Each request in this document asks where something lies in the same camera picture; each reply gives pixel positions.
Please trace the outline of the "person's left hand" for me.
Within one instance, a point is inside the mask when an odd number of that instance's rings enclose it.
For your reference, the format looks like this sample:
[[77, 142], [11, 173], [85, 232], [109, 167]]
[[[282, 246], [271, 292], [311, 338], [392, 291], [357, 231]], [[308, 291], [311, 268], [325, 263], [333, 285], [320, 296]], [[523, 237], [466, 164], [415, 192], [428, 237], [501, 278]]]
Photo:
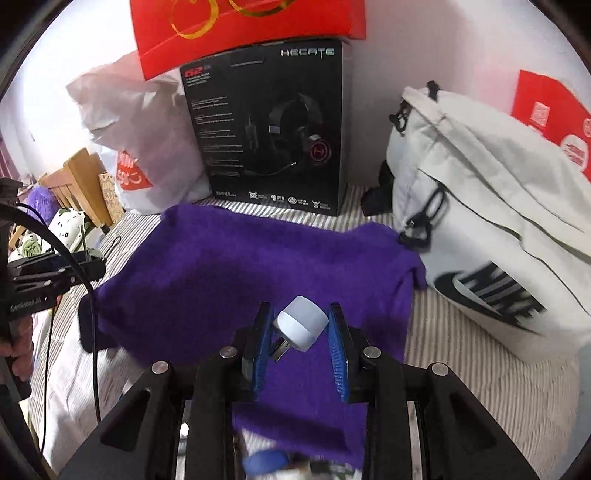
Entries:
[[31, 316], [15, 322], [16, 333], [10, 342], [1, 341], [1, 356], [12, 359], [12, 373], [23, 382], [28, 382], [33, 372], [32, 342], [33, 320]]

